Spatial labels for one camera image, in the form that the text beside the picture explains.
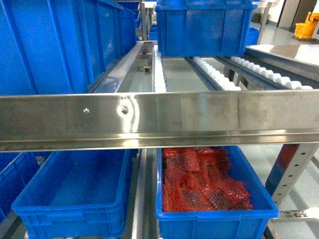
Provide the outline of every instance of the screw head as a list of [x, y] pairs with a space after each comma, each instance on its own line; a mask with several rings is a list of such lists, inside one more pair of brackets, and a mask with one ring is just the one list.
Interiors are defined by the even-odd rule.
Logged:
[[83, 109], [83, 112], [84, 112], [84, 114], [86, 114], [86, 115], [87, 115], [87, 114], [89, 114], [89, 113], [90, 113], [90, 110], [89, 110], [88, 108], [84, 108], [84, 109]]
[[123, 113], [123, 114], [126, 115], [128, 112], [129, 112], [129, 109], [128, 109], [127, 107], [123, 107], [123, 108], [122, 108], [122, 113]]

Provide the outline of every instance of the red mesh netting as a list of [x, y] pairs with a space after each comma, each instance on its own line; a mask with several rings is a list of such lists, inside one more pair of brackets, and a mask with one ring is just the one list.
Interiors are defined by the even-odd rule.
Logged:
[[251, 210], [250, 194], [228, 175], [227, 150], [164, 149], [164, 212]]

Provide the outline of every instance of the empty blue crate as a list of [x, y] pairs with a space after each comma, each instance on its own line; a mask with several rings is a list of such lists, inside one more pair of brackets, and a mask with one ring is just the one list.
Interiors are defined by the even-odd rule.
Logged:
[[6, 219], [12, 203], [38, 169], [34, 153], [0, 153], [0, 223]]
[[253, 27], [249, 28], [248, 37], [247, 37], [247, 45], [257, 45], [259, 38], [259, 30]]
[[134, 150], [53, 152], [12, 205], [30, 239], [125, 229]]
[[0, 95], [86, 93], [124, 54], [112, 0], [0, 2]]
[[158, 0], [162, 57], [244, 54], [252, 0]]
[[135, 14], [125, 8], [123, 10], [123, 44], [124, 52], [128, 53], [136, 44]]

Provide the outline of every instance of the plastic bin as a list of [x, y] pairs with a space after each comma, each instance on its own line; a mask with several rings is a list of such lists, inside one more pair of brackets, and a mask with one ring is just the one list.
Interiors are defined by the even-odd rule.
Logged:
[[123, 55], [111, 0], [1, 0], [0, 95], [86, 93]]
[[158, 40], [159, 37], [158, 37], [158, 27], [157, 27], [157, 25], [153, 25], [150, 28], [149, 35], [150, 35], [150, 41], [157, 41]]
[[118, 4], [122, 5], [123, 7], [131, 10], [135, 14], [135, 28], [140, 27], [140, 16], [139, 16], [139, 1], [118, 1]]
[[244, 183], [254, 210], [164, 213], [162, 211], [162, 153], [158, 149], [156, 214], [163, 239], [260, 239], [268, 220], [279, 210], [237, 146], [224, 147], [232, 166], [229, 175]]
[[0, 223], [38, 169], [34, 153], [0, 153]]
[[253, 27], [249, 28], [246, 45], [257, 45], [259, 30]]
[[12, 204], [29, 238], [120, 237], [134, 152], [53, 152]]
[[243, 55], [255, 8], [249, 0], [159, 0], [159, 51], [162, 57]]
[[124, 51], [128, 53], [136, 44], [135, 14], [125, 8], [123, 10], [123, 42]]

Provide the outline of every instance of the crate handle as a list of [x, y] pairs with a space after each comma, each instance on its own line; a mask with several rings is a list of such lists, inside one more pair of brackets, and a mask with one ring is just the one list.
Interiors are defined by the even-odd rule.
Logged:
[[79, 221], [84, 220], [84, 215], [82, 212], [59, 212], [59, 213], [50, 213], [47, 215], [47, 218], [53, 222], [70, 222], [70, 221]]

